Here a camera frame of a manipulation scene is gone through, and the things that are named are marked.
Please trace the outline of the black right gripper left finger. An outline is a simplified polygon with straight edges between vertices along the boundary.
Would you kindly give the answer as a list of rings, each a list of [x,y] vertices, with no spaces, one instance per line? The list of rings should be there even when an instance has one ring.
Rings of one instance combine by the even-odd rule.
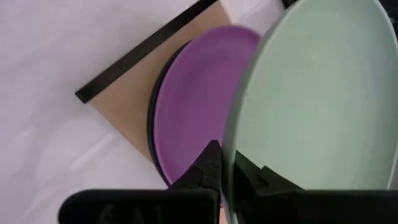
[[[94,189],[69,196],[61,224],[218,223],[221,146],[211,140],[188,170],[166,190]]]

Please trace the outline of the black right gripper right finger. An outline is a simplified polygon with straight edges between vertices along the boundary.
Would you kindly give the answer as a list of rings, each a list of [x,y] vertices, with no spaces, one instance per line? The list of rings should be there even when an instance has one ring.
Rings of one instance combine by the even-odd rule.
[[[239,223],[397,223],[395,190],[304,190],[240,152],[233,180]]]

